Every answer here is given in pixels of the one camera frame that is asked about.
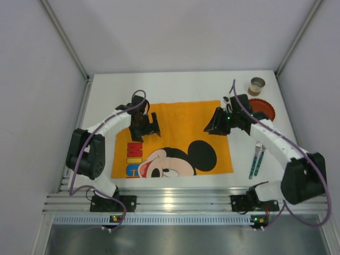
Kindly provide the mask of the orange cartoon mouse towel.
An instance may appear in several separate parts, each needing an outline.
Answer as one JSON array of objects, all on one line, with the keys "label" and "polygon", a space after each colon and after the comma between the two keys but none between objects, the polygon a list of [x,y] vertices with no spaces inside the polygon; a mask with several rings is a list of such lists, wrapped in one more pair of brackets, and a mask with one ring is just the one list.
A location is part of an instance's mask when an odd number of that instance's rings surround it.
[{"label": "orange cartoon mouse towel", "polygon": [[113,179],[182,177],[233,172],[227,137],[204,128],[220,101],[152,104],[160,135],[131,139],[129,129],[116,135]]}]

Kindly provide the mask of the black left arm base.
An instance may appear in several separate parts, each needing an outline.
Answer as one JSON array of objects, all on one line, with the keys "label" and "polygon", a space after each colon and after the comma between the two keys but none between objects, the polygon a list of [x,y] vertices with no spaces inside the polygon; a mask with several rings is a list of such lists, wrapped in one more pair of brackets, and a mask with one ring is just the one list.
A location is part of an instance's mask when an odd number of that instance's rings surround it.
[{"label": "black left arm base", "polygon": [[[121,195],[119,201],[125,205],[128,213],[134,212],[137,206],[137,196]],[[91,199],[90,212],[92,213],[110,213],[123,212],[123,207],[112,199],[107,199],[94,195]]]}]

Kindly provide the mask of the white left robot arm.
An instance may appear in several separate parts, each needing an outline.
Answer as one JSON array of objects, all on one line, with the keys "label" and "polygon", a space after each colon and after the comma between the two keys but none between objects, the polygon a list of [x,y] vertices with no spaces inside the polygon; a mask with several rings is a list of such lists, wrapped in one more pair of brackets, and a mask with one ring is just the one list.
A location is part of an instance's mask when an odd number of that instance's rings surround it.
[{"label": "white left robot arm", "polygon": [[133,141],[142,142],[144,135],[160,135],[155,112],[149,120],[146,96],[132,95],[131,102],[119,105],[110,116],[87,129],[75,129],[66,156],[66,167],[73,171],[69,194],[83,188],[92,189],[103,198],[118,194],[118,187],[103,173],[109,139],[128,128]]}]

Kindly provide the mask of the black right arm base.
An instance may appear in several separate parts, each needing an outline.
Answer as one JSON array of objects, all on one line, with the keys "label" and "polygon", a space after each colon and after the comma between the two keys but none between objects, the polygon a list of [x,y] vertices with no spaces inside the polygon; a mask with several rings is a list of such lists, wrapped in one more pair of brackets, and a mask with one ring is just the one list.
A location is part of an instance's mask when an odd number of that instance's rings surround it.
[{"label": "black right arm base", "polygon": [[246,195],[231,195],[232,212],[248,213],[248,212],[277,212],[280,210],[277,200],[255,203]]}]

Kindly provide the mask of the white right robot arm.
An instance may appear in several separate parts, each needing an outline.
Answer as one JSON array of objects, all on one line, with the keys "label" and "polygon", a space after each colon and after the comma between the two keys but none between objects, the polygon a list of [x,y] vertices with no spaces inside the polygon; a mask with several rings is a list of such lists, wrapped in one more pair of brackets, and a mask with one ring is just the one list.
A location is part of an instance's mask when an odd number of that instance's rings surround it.
[{"label": "white right robot arm", "polygon": [[325,159],[320,153],[310,154],[289,142],[265,113],[252,110],[246,94],[225,100],[226,108],[216,108],[204,132],[229,135],[231,129],[238,128],[264,145],[284,170],[281,180],[249,188],[257,202],[286,200],[296,205],[325,193]]}]

